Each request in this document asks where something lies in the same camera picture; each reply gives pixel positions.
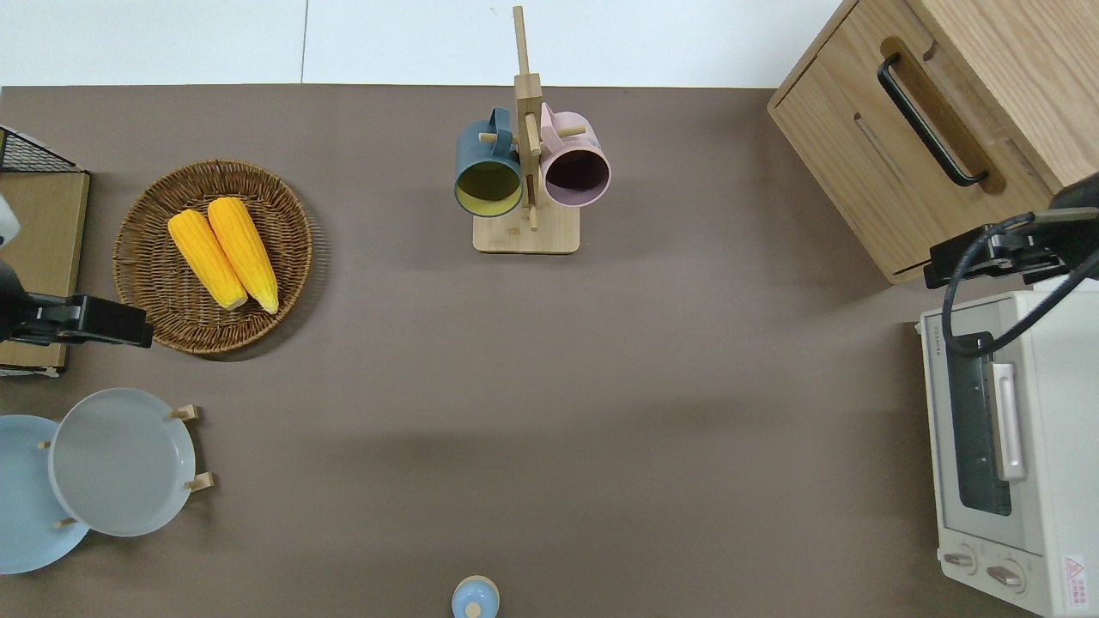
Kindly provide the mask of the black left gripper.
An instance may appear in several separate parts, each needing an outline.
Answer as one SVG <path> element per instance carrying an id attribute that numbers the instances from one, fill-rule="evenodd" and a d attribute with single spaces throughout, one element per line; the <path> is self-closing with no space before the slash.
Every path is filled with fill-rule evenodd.
<path id="1" fill-rule="evenodd" d="M 26 293 L 24 343 L 46 347 L 86 341 L 152 347 L 154 327 L 138 306 L 73 294 L 68 297 Z"/>

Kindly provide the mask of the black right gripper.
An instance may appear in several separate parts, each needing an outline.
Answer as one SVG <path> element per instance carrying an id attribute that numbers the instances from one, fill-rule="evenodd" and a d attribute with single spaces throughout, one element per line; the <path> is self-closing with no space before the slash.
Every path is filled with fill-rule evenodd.
<path id="1" fill-rule="evenodd" d="M 1002 277 L 1021 275 L 1023 279 L 1048 279 L 1074 271 L 1063 233 L 999 232 L 979 242 L 985 227 L 975 227 L 953 239 L 935 244 L 929 250 L 929 262 L 923 266 L 926 289 L 950 285 L 958 265 L 970 246 L 974 256 L 962 271 L 961 279 L 983 275 Z"/>

